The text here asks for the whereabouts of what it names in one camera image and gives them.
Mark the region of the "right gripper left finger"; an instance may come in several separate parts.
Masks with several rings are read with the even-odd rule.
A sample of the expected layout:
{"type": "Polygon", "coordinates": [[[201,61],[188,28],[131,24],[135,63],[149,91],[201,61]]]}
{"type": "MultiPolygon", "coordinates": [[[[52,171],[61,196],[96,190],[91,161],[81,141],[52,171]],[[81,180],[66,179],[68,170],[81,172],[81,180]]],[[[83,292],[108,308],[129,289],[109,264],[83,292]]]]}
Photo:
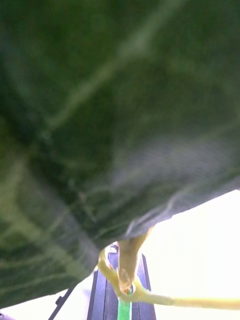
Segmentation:
{"type": "Polygon", "coordinates": [[[98,269],[94,272],[88,307],[88,320],[116,320],[118,298],[112,285],[98,269]]]}

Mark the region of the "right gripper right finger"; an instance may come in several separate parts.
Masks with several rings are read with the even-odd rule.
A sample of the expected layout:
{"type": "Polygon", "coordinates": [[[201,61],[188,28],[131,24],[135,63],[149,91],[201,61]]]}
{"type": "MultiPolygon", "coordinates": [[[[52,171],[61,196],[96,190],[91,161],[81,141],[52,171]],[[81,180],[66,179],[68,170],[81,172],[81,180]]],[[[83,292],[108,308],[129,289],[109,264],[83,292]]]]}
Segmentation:
{"type": "MultiPolygon", "coordinates": [[[[151,290],[150,278],[148,273],[146,257],[142,254],[140,257],[137,275],[147,290],[151,290]]],[[[155,308],[152,304],[145,302],[132,303],[132,319],[133,320],[156,320],[155,308]]]]}

